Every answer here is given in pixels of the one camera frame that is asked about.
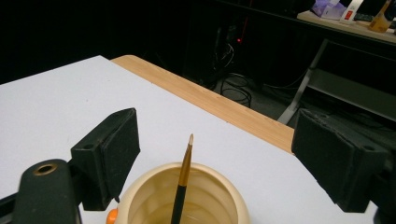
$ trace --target white bottle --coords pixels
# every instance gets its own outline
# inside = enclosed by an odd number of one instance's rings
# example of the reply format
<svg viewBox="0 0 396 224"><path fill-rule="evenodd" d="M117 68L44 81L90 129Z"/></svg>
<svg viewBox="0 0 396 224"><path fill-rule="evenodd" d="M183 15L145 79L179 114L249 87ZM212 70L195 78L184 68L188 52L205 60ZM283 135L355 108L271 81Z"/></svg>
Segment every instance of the white bottle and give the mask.
<svg viewBox="0 0 396 224"><path fill-rule="evenodd" d="M353 22L355 18L356 12L358 8L361 6L363 0L352 0L349 6L344 11L343 15L341 16L340 22L344 24L350 24Z"/></svg>

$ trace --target orange object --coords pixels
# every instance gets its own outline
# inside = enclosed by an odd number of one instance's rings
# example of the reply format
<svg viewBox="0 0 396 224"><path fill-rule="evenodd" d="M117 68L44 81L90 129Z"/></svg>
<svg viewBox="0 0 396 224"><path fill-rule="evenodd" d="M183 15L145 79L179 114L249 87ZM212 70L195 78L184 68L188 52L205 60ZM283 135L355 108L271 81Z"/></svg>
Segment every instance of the orange object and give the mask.
<svg viewBox="0 0 396 224"><path fill-rule="evenodd" d="M119 210L117 208L111 209L111 211L107 215L106 224L114 224L116 222L118 213L119 213Z"/></svg>

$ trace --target metal leg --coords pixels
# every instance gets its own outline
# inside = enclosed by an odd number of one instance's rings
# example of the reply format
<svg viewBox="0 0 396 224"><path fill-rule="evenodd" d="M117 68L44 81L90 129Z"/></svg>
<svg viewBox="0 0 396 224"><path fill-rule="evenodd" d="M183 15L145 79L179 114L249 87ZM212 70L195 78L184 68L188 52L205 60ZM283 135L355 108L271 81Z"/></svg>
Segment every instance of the metal leg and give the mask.
<svg viewBox="0 0 396 224"><path fill-rule="evenodd" d="M290 119L293 117L294 113L297 111L301 96L303 95L305 88L308 86L309 79L311 78L313 71L317 67L318 61L323 51L326 49L328 42L329 42L328 39L323 39L320 48L318 50L318 53L315 56L314 60L312 60L312 63L309 65L308 69L306 70L304 79L301 82L300 87L298 88L296 94L294 95L293 100L291 101L288 108L286 108L286 110L279 117L279 119L277 119L277 121L283 124L287 124L290 121Z"/></svg>

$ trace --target brush tip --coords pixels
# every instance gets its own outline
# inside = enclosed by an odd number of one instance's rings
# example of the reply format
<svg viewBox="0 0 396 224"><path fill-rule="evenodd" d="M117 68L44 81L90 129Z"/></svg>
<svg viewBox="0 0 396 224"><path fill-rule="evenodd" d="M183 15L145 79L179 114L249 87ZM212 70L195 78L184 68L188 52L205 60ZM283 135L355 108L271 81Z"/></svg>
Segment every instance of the brush tip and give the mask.
<svg viewBox="0 0 396 224"><path fill-rule="evenodd" d="M191 134L191 135L190 135L190 140L189 140L189 145L192 146L192 141L193 141L193 140L194 140L194 135Z"/></svg>

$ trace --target dark floor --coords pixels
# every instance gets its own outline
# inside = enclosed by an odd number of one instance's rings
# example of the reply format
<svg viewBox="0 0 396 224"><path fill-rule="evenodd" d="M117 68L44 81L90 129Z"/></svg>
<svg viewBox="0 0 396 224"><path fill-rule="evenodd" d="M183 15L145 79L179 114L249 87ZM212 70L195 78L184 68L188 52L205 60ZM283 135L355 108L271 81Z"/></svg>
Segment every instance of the dark floor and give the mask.
<svg viewBox="0 0 396 224"><path fill-rule="evenodd" d="M215 86L209 89L271 119L278 119L289 106L298 84L291 88L265 84L257 86L247 77L230 74L225 79L220 79ZM332 116L379 145L396 151L396 122L394 121L381 118L309 88L304 91L300 108ZM295 128L297 114L287 124L291 128Z"/></svg>

